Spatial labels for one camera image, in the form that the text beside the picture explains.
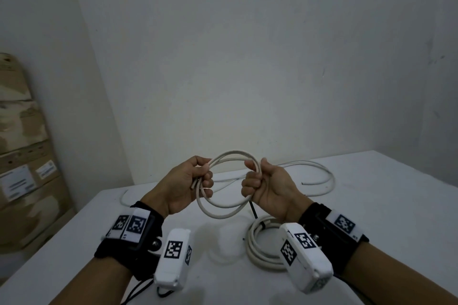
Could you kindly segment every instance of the black cord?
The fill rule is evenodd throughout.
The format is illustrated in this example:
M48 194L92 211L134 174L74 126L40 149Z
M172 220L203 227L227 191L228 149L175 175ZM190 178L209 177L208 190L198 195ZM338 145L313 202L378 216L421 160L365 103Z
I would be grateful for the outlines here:
M365 295L362 291L360 291L360 290L358 289L358 287L356 287L355 285L351 284L351 283L348 282L348 281L345 281L345 280L342 279L340 276L334 275L334 277L335 277L336 279L341 280L342 282L345 282L345 283L351 288L351 290L354 291L354 292L356 293L356 295L357 295L358 297L363 297L364 300L367 300L367 301L370 302L372 305L377 305L375 302L372 301L372 299L371 299L370 297L366 296L366 295Z
M251 200L250 200L250 207L251 207L251 210L253 211L253 215L255 216L255 219L257 219L257 213L256 213L255 207L253 206L253 203L251 202ZM264 230L266 228L266 225L264 224L264 222L261 222L260 224L262 226L262 230Z
M135 285L135 287L130 291L129 295L127 296L127 298L124 300L124 302L121 303L121 305L126 305L129 301L131 301L132 299L134 299L137 295L139 295L140 293L142 293L144 290L146 290L149 286L151 286L153 283L154 283L154 279L152 279L150 282L147 283L147 285L145 287L143 287L141 290L139 290L137 293L135 294L132 294L134 293L134 291L141 285L143 284L144 282L146 282L147 280L143 280L143 281L140 281L139 283L137 283Z
M168 297L169 295L171 295L174 291L172 290L169 290L163 294L159 293L159 287L157 287L156 289L156 293L157 293L157 296L160 297L160 298L165 298L165 297Z

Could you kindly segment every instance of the cardboard box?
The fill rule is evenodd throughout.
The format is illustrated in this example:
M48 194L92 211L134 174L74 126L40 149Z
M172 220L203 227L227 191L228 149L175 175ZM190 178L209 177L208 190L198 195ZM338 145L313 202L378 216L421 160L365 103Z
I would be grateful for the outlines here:
M60 175L50 141L0 155L0 210Z
M0 153L47 139L43 115L36 102L0 102Z
M0 53L0 101L30 99L19 62L12 55Z
M0 254L0 285L13 273L19 270L44 244L46 244L61 228L75 215L73 209L68 210L57 221L50 225L43 233L33 239L22 250L14 253Z
M0 210L0 253L21 250L73 208L61 176Z

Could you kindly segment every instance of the person's left arm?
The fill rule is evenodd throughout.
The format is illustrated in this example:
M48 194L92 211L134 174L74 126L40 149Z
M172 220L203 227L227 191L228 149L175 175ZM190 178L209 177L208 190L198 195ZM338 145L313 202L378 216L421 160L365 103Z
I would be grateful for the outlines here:
M213 195L210 158L194 156L176 166L141 199L164 219L186 208L196 198L192 180L204 177L208 197ZM93 258L54 298L51 305L119 305L132 278L129 269L111 257Z

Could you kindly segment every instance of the wrist strap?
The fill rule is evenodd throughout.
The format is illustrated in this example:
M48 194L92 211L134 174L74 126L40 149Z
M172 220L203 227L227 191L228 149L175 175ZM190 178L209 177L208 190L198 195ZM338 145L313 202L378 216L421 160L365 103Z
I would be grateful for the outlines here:
M369 242L355 223L323 204L311 204L299 224L321 247L336 275L342 274L359 244Z
M156 271L159 256L148 252L148 250L153 250L153 242L158 236L162 236L161 227L164 218L161 214L142 202L136 202L131 208L141 208L150 212L139 242L131 242L120 238L105 238L97 248L94 257L113 257L120 264L128 268L137 280L143 281L152 278Z

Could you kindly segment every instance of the white box-shaped device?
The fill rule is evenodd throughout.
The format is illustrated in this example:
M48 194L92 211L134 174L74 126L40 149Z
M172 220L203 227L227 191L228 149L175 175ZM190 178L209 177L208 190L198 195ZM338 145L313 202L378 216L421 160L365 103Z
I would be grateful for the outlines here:
M171 230L154 273L154 282L167 290L182 290L188 276L191 254L191 231L182 228Z
M306 294L321 290L333 276L329 259L300 224L282 224L278 233L278 255L294 285Z

